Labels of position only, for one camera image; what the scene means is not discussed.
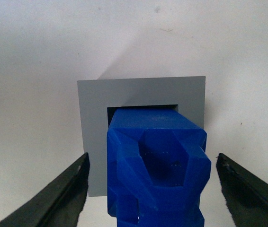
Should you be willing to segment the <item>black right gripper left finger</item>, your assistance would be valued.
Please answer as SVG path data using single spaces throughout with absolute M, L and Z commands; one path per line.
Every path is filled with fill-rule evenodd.
M 32 199 L 0 221 L 0 227 L 76 227 L 88 194 L 85 153 Z

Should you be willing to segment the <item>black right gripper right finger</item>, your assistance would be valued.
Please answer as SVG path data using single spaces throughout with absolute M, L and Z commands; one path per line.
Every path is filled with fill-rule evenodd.
M 235 225 L 268 227 L 268 184 L 223 153 L 216 169 Z

